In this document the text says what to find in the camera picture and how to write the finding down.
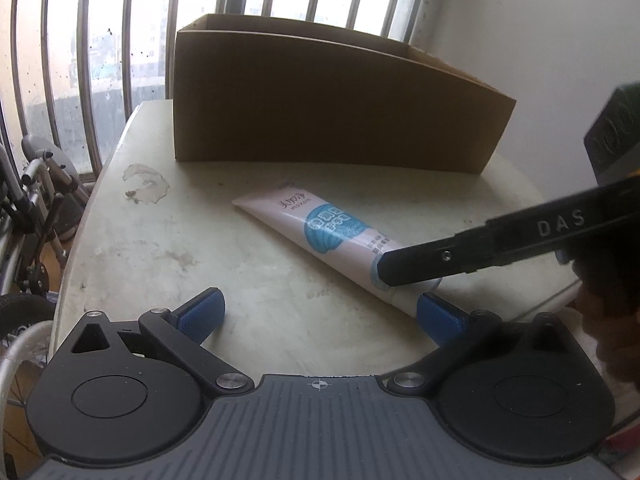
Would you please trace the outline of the operator's right hand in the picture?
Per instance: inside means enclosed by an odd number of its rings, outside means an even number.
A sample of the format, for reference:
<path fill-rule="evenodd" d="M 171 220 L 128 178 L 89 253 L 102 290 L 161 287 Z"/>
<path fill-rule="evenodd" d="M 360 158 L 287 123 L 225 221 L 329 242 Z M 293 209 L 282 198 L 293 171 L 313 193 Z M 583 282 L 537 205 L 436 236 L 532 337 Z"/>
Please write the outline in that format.
<path fill-rule="evenodd" d="M 582 330 L 597 341 L 597 358 L 613 378 L 639 389 L 639 307 L 620 315 L 614 292 L 598 287 L 585 263 L 576 260 L 573 271 L 580 279 L 573 309 L 582 316 Z"/>

